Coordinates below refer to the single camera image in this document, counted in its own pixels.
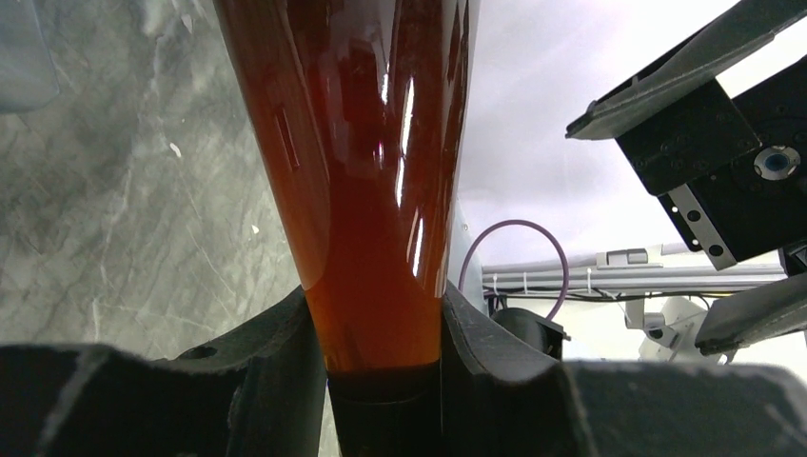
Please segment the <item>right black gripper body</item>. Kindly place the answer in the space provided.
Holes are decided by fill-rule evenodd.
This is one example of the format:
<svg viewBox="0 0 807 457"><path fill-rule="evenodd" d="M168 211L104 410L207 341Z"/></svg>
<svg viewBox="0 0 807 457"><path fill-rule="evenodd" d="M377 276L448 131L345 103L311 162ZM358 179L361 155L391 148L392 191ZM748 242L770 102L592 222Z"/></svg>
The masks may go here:
<svg viewBox="0 0 807 457"><path fill-rule="evenodd" d="M711 81L617 143L717 270L775 251L806 269L806 61L731 98Z"/></svg>

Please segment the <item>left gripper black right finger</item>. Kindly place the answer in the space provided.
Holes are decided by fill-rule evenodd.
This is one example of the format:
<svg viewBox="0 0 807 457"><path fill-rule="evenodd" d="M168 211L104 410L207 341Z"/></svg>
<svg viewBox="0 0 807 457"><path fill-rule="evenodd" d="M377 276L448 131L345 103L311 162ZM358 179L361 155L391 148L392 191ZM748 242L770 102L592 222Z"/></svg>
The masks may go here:
<svg viewBox="0 0 807 457"><path fill-rule="evenodd" d="M806 388L766 366L561 362L443 297L448 456L802 456Z"/></svg>

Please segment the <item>dark bottle gold cap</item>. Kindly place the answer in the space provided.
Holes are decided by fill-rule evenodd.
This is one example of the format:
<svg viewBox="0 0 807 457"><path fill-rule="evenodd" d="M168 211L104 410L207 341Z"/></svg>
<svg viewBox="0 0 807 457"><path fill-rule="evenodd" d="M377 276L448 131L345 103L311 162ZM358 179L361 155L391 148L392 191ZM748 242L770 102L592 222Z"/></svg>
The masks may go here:
<svg viewBox="0 0 807 457"><path fill-rule="evenodd" d="M440 361L476 1L218 1L344 456L443 453Z"/></svg>

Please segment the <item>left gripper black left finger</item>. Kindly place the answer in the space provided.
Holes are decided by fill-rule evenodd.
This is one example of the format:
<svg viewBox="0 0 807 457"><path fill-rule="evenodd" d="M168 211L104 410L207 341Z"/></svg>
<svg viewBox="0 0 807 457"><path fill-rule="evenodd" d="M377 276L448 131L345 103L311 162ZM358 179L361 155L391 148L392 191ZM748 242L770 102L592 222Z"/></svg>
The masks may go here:
<svg viewBox="0 0 807 457"><path fill-rule="evenodd" d="M175 359L1 348L5 456L315 456L325 369L300 289Z"/></svg>

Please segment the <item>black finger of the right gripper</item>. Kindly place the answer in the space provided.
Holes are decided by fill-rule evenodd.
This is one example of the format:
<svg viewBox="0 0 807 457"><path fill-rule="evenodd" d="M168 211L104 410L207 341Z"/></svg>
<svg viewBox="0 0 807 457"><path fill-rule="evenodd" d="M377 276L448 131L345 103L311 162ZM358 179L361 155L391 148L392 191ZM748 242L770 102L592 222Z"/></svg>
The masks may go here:
<svg viewBox="0 0 807 457"><path fill-rule="evenodd" d="M617 138L714 80L806 17L806 3L739 1L666 52L569 124L578 140Z"/></svg>
<svg viewBox="0 0 807 457"><path fill-rule="evenodd" d="M801 273L717 299L695 347L704 356L714 355L805 329L806 275Z"/></svg>

